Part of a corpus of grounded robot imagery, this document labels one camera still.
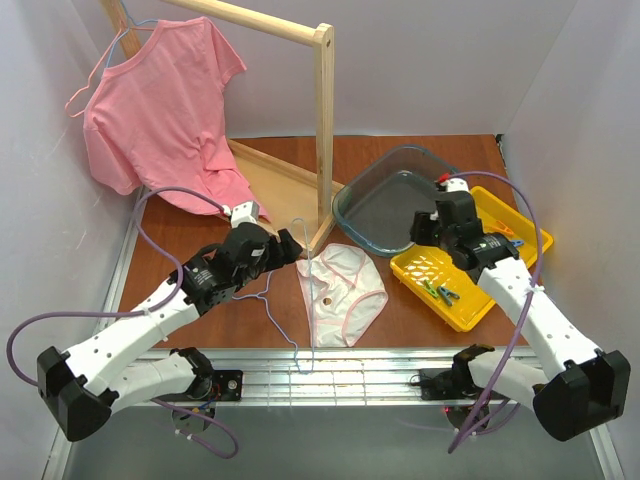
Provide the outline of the white pink-trimmed underwear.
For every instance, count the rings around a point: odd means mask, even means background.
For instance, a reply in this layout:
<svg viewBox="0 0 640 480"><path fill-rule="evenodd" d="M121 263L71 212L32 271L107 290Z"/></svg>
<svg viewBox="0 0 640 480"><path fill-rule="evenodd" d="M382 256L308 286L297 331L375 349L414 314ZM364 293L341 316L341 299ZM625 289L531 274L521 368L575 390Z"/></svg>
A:
<svg viewBox="0 0 640 480"><path fill-rule="evenodd" d="M358 247L329 244L296 270L317 348L354 347L387 304L378 269Z"/></svg>

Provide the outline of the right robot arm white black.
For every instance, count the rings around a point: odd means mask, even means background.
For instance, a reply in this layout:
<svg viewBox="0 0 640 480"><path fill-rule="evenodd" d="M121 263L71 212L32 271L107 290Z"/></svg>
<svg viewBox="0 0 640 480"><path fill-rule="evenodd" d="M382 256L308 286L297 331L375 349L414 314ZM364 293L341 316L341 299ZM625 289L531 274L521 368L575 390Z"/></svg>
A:
<svg viewBox="0 0 640 480"><path fill-rule="evenodd" d="M554 439L567 441L623 414L631 366L580 333L529 273L517 248L487 233L466 191L439 192L432 212L416 212L410 239L438 247L504 311L534 350L531 368L509 352L473 345L453 358L448 377L463 393L492 392L532 410Z"/></svg>

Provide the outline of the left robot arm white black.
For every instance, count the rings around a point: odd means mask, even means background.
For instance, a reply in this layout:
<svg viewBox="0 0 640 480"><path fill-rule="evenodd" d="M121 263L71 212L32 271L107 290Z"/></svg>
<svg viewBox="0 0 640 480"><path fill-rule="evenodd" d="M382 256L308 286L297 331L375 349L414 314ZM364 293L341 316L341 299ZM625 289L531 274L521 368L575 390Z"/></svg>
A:
<svg viewBox="0 0 640 480"><path fill-rule="evenodd" d="M143 366L133 363L261 274L294 263L302 251L286 229L271 235L257 224L242 223L223 243L202 248L174 270L141 303L142 315L119 319L64 352L54 347L42 352L38 391L65 437L83 440L116 412L157 397L206 397L216 373L194 347Z"/></svg>

